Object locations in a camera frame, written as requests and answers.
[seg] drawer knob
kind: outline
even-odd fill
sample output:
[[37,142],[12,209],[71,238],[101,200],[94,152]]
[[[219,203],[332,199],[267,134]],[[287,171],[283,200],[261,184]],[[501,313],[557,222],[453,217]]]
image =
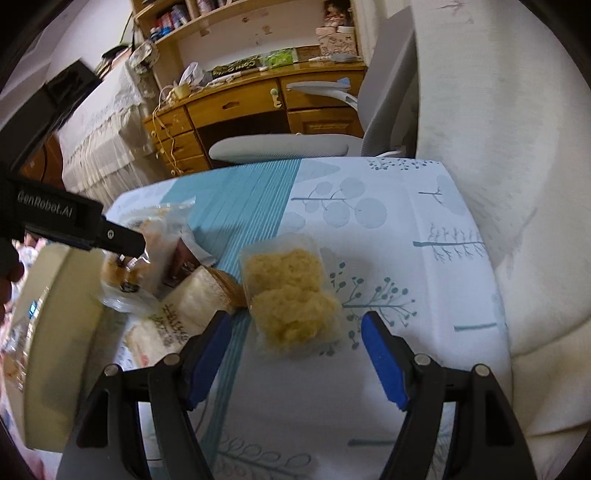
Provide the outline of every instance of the drawer knob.
[[282,103],[279,100],[279,92],[277,91],[277,89],[276,88],[272,88],[269,93],[271,94],[271,98],[273,99],[273,106],[275,108],[281,108],[282,107]]

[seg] blue gripper pad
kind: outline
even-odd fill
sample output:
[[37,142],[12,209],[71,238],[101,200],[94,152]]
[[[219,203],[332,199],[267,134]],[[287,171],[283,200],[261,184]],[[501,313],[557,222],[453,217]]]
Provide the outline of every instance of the blue gripper pad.
[[226,313],[191,373],[189,403],[192,408],[207,398],[231,338],[232,324]]
[[389,401],[394,402],[400,410],[405,411],[408,407],[408,395],[404,390],[404,375],[384,343],[370,313],[366,313],[361,320],[361,338],[386,392],[386,397]]

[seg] tablecloth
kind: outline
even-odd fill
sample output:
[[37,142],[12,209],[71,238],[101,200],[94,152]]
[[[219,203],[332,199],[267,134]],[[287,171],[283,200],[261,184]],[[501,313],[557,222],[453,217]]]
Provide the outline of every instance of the tablecloth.
[[[386,400],[361,342],[369,309],[445,366],[489,365],[511,398],[502,300],[478,229],[440,163],[324,158],[232,167],[124,194],[108,216],[191,197],[197,242],[234,275],[244,245],[290,231],[315,237],[346,313],[345,338],[304,358],[261,354],[248,313],[235,317],[209,398],[190,415],[217,478],[379,477],[404,414]],[[122,342],[129,320],[114,317],[98,334],[92,381],[112,359],[133,367]],[[141,415],[158,476],[147,405]],[[430,478],[443,473],[452,422],[449,405]]]

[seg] plastic bag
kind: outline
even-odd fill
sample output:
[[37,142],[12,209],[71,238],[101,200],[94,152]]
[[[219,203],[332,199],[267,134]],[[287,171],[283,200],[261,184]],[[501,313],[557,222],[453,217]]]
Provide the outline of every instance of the plastic bag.
[[192,89],[196,89],[201,85],[201,81],[205,77],[205,70],[203,67],[198,64],[198,62],[194,61],[189,64],[189,66],[183,72],[179,85],[183,83],[188,83]]
[[195,243],[189,226],[183,225],[163,283],[167,287],[176,288],[199,266],[211,267],[215,262],[216,259],[211,254]]
[[138,367],[154,365],[180,352],[193,335],[203,333],[214,314],[230,315],[246,306],[242,287],[228,273],[199,267],[162,300],[156,313],[139,319],[125,336]]
[[172,260],[181,232],[195,204],[160,205],[123,215],[123,226],[144,235],[146,248],[139,258],[107,252],[100,272],[101,301],[122,313],[147,314],[154,311],[161,281]]
[[340,337],[341,305],[312,237],[281,235],[243,248],[239,260],[263,349],[307,350]]
[[269,53],[261,55],[261,63],[270,69],[293,65],[298,61],[297,51],[294,48],[284,48],[282,50],[272,50]]

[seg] white wall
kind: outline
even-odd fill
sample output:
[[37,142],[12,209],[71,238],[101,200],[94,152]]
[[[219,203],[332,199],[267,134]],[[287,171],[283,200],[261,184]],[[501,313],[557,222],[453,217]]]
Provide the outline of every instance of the white wall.
[[119,44],[130,13],[129,0],[89,0],[54,50],[46,78],[78,59],[94,69],[101,55]]
[[287,47],[318,45],[323,24],[321,0],[294,0],[261,8],[210,27],[208,35],[179,42],[183,63],[198,61],[206,70],[250,55]]
[[410,5],[411,0],[352,0],[356,15],[356,33],[363,60],[370,64],[382,20]]

